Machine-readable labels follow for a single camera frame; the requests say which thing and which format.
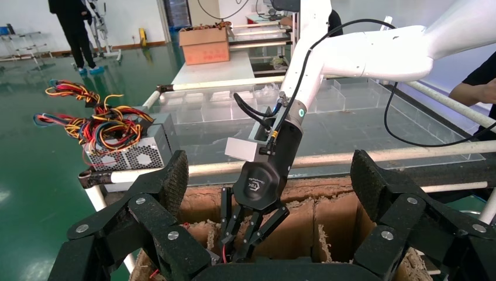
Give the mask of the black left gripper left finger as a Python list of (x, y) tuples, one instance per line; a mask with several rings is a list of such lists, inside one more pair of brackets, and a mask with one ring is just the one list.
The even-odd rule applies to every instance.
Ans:
[(142, 249), (168, 280), (192, 280), (211, 256), (177, 219), (188, 184), (188, 159), (141, 174), (117, 202), (75, 223), (67, 232), (50, 280), (109, 280), (124, 259)]

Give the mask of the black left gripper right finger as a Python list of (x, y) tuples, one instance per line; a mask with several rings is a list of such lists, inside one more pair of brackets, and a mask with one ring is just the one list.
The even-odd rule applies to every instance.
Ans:
[(355, 151), (353, 190), (375, 223), (353, 262), (380, 280), (391, 280), (409, 248), (429, 257), (449, 280), (495, 279), (495, 230), (440, 203), (408, 176), (380, 168)]

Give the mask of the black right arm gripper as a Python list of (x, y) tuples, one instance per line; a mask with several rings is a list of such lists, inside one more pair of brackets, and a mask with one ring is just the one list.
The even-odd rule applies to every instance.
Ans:
[[(261, 162), (246, 162), (233, 187), (221, 188), (221, 234), (219, 247), (222, 262), (247, 262), (257, 245), (263, 242), (290, 214), (281, 204), (281, 195), (288, 180), (299, 144), (301, 124), (285, 120), (275, 142), (272, 155)], [(238, 205), (233, 206), (233, 195)], [(234, 241), (244, 220), (245, 207), (252, 218), (240, 249), (234, 252)], [(264, 213), (275, 210), (266, 222)]]

